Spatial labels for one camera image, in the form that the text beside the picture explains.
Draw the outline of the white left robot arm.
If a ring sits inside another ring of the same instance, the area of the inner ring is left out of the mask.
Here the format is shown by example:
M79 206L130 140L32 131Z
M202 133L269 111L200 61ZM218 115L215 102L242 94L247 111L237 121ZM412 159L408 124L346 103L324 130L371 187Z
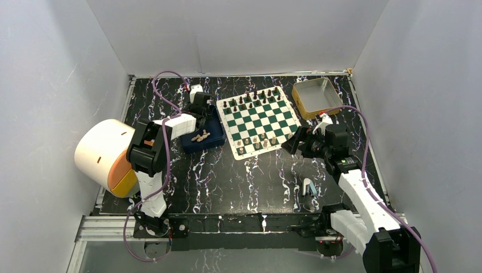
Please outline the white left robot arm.
M195 92L176 115L136 125L126 159L138 179L141 200L132 207L131 214L157 237L166 235L170 228L169 220L163 217L167 209L163 190L171 169L169 146L172 140L195 132L211 118L210 101L210 94Z

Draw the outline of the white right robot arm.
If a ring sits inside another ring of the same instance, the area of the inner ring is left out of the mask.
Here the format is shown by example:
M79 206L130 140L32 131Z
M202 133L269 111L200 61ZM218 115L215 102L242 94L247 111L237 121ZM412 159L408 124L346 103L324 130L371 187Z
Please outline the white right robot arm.
M281 145L290 154L321 158L328 173L349 196L360 217L343 204L324 206L321 230L327 235L341 233L362 256L366 272L419 272L421 245L416 230L396 220L382 199L363 180L362 163L351 155L348 132L342 125L315 130L300 126Z

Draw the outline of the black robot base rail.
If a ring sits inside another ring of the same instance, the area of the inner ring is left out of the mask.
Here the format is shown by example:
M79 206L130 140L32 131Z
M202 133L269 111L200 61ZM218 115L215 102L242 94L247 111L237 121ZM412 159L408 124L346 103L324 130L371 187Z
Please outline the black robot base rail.
M294 249L336 259L352 248L326 227L321 214L167 214L155 220L135 215L136 239L163 239L173 251Z

